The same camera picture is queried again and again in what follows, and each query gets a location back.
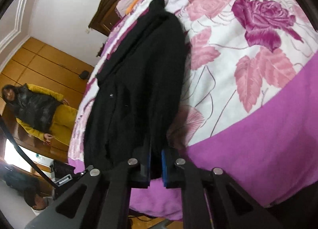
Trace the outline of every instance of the woman's hand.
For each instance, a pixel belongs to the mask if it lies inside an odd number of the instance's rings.
[[[65,98],[62,100],[62,103],[65,105],[69,105],[68,101]]]
[[[51,134],[48,134],[48,133],[44,134],[45,142],[47,142],[48,145],[51,144],[50,142],[51,142],[52,138],[53,138],[53,136]]]

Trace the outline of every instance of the metal bolt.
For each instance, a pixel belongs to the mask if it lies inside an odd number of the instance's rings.
[[[213,169],[213,173],[214,173],[215,175],[221,175],[221,174],[223,174],[223,170],[222,170],[221,168],[219,168],[219,167],[215,167],[215,168]]]
[[[130,158],[128,160],[129,165],[136,165],[138,163],[138,160],[136,158]]]
[[[100,170],[98,169],[93,169],[89,172],[89,174],[92,176],[92,177],[95,177],[95,176],[98,176],[99,174],[101,173]]]
[[[178,158],[176,161],[175,161],[175,164],[176,165],[184,165],[185,164],[185,160],[183,158]]]

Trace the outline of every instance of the black cable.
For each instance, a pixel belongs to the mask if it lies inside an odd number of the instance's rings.
[[[27,161],[27,163],[29,165],[31,165],[31,167],[33,167],[33,169],[36,170],[36,172],[41,175],[53,188],[57,188],[58,186],[51,181],[51,179],[45,175],[44,172],[41,171],[41,169],[39,167],[36,166],[36,164],[25,154],[25,152],[23,152],[23,150],[20,148],[20,146],[18,145],[18,143],[15,141],[14,137],[11,135],[10,131],[8,130],[2,116],[0,115],[0,127],[2,129],[2,131],[5,134],[5,137],[7,139],[9,139],[9,141],[11,142],[11,144],[14,146],[15,150],[18,152],[18,154]]]
[[[139,217],[136,217],[138,220],[142,221],[142,222],[150,222],[151,220],[154,220],[153,218],[151,218],[150,220],[146,221],[146,220],[142,220]]]

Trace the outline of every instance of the black clothing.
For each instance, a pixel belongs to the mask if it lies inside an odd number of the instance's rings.
[[[32,92],[26,84],[17,90],[15,116],[38,131],[50,133],[53,115],[61,102],[50,95]]]
[[[144,140],[160,158],[179,107],[184,40],[178,19],[164,10],[164,0],[153,0],[96,76],[100,89],[86,125],[86,166],[111,169],[131,158]]]
[[[27,188],[39,190],[39,180],[32,176],[25,175],[14,169],[7,168],[4,180],[9,187],[16,189],[20,194]]]

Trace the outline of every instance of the pink leaf print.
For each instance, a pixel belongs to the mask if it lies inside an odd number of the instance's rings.
[[[191,21],[207,16],[216,17],[232,0],[191,0],[186,10]]]
[[[309,23],[310,22],[308,17],[304,13],[304,11],[300,8],[300,6],[293,5],[293,11],[294,11],[294,13],[295,13],[295,15],[297,17],[299,17],[301,20],[303,20],[303,22],[305,22],[305,23]]]
[[[191,45],[193,47],[203,47],[208,43],[208,40],[211,37],[211,27],[204,29],[199,34],[194,35],[191,38]]]
[[[243,104],[244,109],[250,112],[253,105],[257,102],[263,82],[256,60],[250,59],[248,56],[242,57],[236,64],[234,77],[238,88],[239,100]]]
[[[170,145],[177,149],[183,149],[188,145],[203,121],[203,115],[196,108],[188,105],[180,106],[167,131]]]
[[[260,74],[269,85],[283,88],[296,75],[292,63],[281,49],[275,49],[272,53],[267,48],[261,47],[255,59]]]
[[[212,62],[220,56],[220,52],[213,46],[193,47],[191,49],[191,69],[197,70],[202,65]]]
[[[201,33],[191,38],[191,69],[197,70],[202,65],[212,62],[220,56],[220,52],[215,47],[209,46],[211,37],[211,27],[204,29]]]

